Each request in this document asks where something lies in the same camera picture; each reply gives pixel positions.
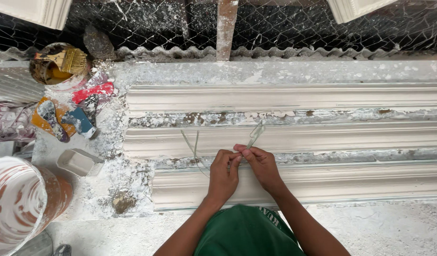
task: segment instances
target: rock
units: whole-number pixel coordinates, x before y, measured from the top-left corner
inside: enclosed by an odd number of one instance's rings
[[[114,46],[105,33],[98,31],[94,26],[86,27],[84,44],[90,55],[95,59],[118,61],[119,57],[114,52]]]

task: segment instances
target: wire mesh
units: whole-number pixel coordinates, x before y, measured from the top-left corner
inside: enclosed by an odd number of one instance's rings
[[[233,50],[437,50],[437,1],[398,1],[337,24],[325,0],[241,0]]]
[[[185,3],[183,0],[81,1],[72,3],[65,28],[49,29],[0,13],[0,50],[30,46],[43,48],[66,42],[83,48],[84,29],[93,25],[105,32],[114,47],[153,49],[161,46],[187,49],[215,47],[217,4]]]
[[[232,49],[334,47],[437,50],[437,1],[403,0],[337,24],[325,0],[240,0]],[[74,0],[62,31],[0,13],[0,50],[66,42],[83,50],[84,29],[105,32],[115,49],[215,48],[217,0]]]

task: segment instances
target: paint brush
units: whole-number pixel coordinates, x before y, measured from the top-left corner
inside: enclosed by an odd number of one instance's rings
[[[64,48],[59,53],[47,54],[36,53],[34,60],[53,61],[61,72],[71,74],[81,73],[86,67],[86,56],[82,50],[78,48]]]

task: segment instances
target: brush handle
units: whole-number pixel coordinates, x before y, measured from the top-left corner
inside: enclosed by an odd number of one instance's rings
[[[47,121],[51,125],[54,136],[56,136],[60,142],[65,142],[67,140],[67,133],[64,128],[62,128],[62,125],[57,122],[56,117],[50,117]]]
[[[62,52],[60,52],[58,54],[54,54],[54,55],[41,54],[41,53],[37,52],[35,54],[34,60],[54,61],[54,63],[59,67],[59,69],[61,69],[62,63],[64,62],[64,59],[65,59],[65,55],[66,55],[65,51],[62,51]]]

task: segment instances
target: wooden stick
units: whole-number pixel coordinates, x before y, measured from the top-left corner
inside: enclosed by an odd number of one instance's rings
[[[217,11],[217,61],[229,61],[233,42],[234,23],[238,0],[218,0]]]

